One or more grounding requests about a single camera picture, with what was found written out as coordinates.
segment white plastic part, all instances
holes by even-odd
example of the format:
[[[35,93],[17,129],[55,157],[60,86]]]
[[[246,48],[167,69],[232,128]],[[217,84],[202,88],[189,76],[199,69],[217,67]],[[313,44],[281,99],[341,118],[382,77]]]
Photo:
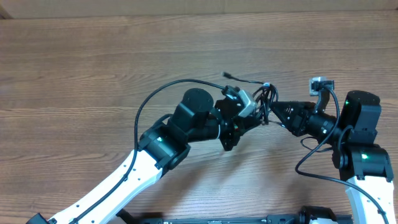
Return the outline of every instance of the white plastic part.
[[[361,187],[372,196],[386,212],[389,224],[396,223],[394,213],[393,191],[394,184],[387,182],[384,177],[365,176],[364,180],[352,177],[347,182]],[[346,193],[353,209],[355,224],[383,224],[384,220],[377,212],[376,206],[365,195],[357,190],[346,187]]]
[[[55,214],[52,218],[56,219],[57,224],[69,224],[74,218],[108,193],[126,173],[132,162],[133,154],[134,151],[130,153],[126,160],[111,175],[86,196],[67,209]],[[156,161],[148,153],[145,151],[138,152],[136,163],[128,175],[127,181],[123,182],[108,198],[79,220],[78,223],[102,224],[109,222],[137,194],[160,179],[162,169],[158,170],[155,164]]]
[[[338,224],[338,222],[334,222],[328,218],[317,218],[316,220],[310,220],[309,224]]]

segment robotic arm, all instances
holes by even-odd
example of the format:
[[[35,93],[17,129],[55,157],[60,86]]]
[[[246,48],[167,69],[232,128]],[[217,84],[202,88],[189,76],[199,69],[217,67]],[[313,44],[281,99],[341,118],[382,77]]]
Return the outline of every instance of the robotic arm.
[[[225,98],[215,104],[205,90],[193,88],[186,91],[174,113],[155,122],[141,136],[137,150],[133,150],[102,183],[48,221],[38,213],[27,224],[107,223],[117,219],[116,214],[139,192],[156,183],[186,158],[190,150],[188,143],[220,139],[224,150],[230,151],[243,134],[260,124],[267,124],[271,110],[295,136],[309,134],[322,141],[333,131],[327,143],[333,147],[333,163],[340,170],[341,179],[378,198],[389,223],[395,223],[391,164],[387,152],[373,144],[381,112],[379,98],[366,92],[349,92],[339,122],[324,113],[329,100],[326,89],[334,88],[333,81],[310,81],[311,93],[319,96],[316,104],[273,102],[274,97],[277,98],[277,91],[271,91],[274,86],[260,84],[263,86],[253,95],[238,87],[221,87]],[[336,122],[339,126],[333,129]],[[352,127],[351,131],[347,133],[346,127]],[[377,208],[363,194],[350,188],[346,192],[356,223],[382,223]],[[319,224],[337,223],[329,212],[320,213],[308,208],[302,213],[304,224],[315,223],[314,220]]]

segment cable tip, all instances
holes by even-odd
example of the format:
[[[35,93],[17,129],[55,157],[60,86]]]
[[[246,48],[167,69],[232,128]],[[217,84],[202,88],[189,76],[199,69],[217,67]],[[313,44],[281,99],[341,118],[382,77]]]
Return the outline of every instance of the cable tip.
[[[232,78],[232,75],[229,74],[228,72],[222,72],[222,74],[223,74],[223,76],[224,76],[225,78]]]

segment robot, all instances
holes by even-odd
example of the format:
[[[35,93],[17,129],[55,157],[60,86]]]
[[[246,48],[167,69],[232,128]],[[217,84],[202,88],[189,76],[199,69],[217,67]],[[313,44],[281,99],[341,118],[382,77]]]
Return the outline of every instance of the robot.
[[[248,131],[270,122],[278,123],[294,136],[305,134],[319,145],[297,164],[295,171],[307,177],[338,182],[346,186],[353,209],[354,222],[360,224],[396,223],[392,203],[394,174],[389,155],[374,144],[376,125],[381,114],[380,98],[365,91],[350,91],[340,114],[334,93],[335,83],[325,77],[309,80],[311,96],[316,103],[279,101],[277,88],[270,83],[240,80],[228,73],[226,78],[260,85],[250,94],[233,86],[220,86],[200,80],[177,80],[150,94],[138,109],[134,127],[134,148],[126,160],[104,181],[79,201],[48,220],[36,214],[27,224],[92,224],[92,223],[278,223],[278,224],[349,224],[351,215],[335,215],[329,208],[302,207],[295,215],[268,215],[264,218],[216,220],[137,220],[123,207],[137,194],[155,184],[177,167],[188,155],[190,142],[219,139],[225,151],[236,146]],[[201,89],[185,92],[173,114],[166,114],[140,138],[137,134],[139,115],[156,93],[176,83],[195,82],[219,88],[224,99],[214,103],[211,95]],[[325,113],[332,96],[336,116]],[[280,122],[269,120],[273,112]],[[299,167],[321,146],[329,144],[334,167],[340,179],[302,172]]]

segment wooden table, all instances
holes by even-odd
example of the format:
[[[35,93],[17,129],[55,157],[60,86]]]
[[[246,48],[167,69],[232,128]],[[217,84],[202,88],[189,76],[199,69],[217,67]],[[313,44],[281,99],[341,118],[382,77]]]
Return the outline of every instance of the wooden table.
[[[221,71],[271,82],[282,101],[316,101],[308,79],[320,75],[335,80],[341,106],[350,90],[379,95],[376,142],[397,165],[397,11],[0,21],[0,223],[51,217],[108,176],[131,151],[136,110],[158,86],[198,78],[257,88]],[[207,86],[169,88],[144,109],[140,133],[192,86],[221,98]],[[307,152],[275,124],[251,131],[231,152],[219,141],[195,143],[126,210],[261,217],[321,205],[351,213],[342,185],[294,172]],[[303,170],[338,177],[330,153]]]

